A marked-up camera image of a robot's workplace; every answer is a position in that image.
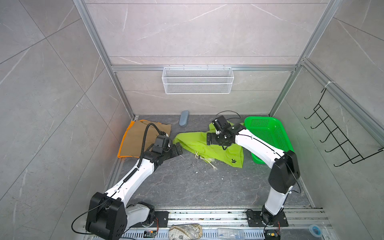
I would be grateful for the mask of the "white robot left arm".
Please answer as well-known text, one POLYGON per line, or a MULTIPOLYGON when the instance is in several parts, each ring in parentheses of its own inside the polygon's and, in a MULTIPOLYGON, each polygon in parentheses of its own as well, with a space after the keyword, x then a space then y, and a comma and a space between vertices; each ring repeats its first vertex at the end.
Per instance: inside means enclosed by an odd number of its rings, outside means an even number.
POLYGON ((85 230, 104 240, 118 240, 126 229, 137 224, 151 226, 155 207, 129 201, 139 186, 166 160, 183 154, 180 143, 173 144, 167 136, 157 136, 152 147, 143 152, 143 157, 117 184, 105 193, 95 193, 89 205, 85 230))

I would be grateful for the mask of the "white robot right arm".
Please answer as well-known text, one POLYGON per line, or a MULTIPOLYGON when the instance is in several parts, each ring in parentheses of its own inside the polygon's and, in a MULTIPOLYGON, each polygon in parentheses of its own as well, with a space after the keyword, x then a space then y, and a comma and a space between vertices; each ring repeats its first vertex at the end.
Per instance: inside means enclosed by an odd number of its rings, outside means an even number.
POLYGON ((223 115, 217 116, 212 124, 215 133, 207 134, 207 145, 218 145, 224 150, 237 144, 261 159, 270 169, 269 196, 263 206, 265 217, 275 217, 284 209, 284 203, 300 177, 296 153, 283 151, 256 137, 241 124, 231 125, 223 115))

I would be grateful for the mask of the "orange shorts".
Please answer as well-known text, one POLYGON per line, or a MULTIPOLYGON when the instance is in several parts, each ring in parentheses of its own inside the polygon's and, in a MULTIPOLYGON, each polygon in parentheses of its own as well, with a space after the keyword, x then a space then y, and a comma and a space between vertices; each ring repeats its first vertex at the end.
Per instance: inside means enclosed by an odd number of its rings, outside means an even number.
POLYGON ((131 121, 123 135, 118 151, 118 158, 139 158, 142 148, 144 132, 150 121, 131 121))

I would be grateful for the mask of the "lime green shorts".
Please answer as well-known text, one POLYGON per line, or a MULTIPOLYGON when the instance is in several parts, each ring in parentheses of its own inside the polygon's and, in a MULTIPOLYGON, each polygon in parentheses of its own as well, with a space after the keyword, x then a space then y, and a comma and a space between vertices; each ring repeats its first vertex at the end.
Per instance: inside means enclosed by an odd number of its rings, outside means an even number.
POLYGON ((188 132, 176 135, 173 143, 180 145, 187 151, 200 156, 205 162, 213 159, 221 161, 234 168, 242 168, 244 162, 243 148, 237 144, 232 144, 226 150, 219 145, 207 145, 207 133, 216 134, 214 125, 209 124, 208 132, 188 132))

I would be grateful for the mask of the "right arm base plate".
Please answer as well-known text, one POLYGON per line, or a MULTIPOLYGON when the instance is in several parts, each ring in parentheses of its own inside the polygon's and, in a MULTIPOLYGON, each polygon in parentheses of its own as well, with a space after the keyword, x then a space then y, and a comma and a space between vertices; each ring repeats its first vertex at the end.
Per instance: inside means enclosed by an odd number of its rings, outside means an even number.
POLYGON ((254 211, 248 209, 245 211, 249 227, 288 227, 288 220, 283 210, 277 215, 272 215, 265 209, 254 211))

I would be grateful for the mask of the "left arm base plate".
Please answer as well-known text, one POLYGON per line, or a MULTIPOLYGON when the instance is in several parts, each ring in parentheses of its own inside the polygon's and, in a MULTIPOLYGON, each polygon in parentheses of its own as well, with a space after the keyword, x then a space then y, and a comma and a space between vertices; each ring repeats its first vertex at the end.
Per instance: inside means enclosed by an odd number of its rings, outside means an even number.
POLYGON ((168 211, 155 211, 149 214, 149 220, 146 227, 157 227, 166 228, 169 221, 168 211))

